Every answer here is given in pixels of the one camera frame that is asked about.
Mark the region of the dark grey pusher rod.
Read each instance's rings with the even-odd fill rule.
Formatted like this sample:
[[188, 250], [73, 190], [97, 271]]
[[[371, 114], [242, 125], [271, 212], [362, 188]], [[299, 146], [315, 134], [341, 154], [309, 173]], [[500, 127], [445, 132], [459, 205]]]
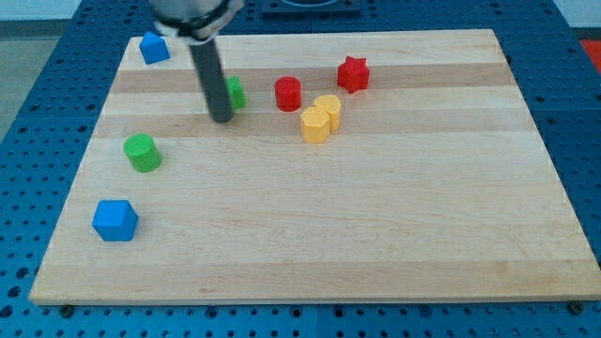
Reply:
[[234, 116], [220, 55], [214, 39], [190, 47], [193, 63], [211, 119], [229, 122]]

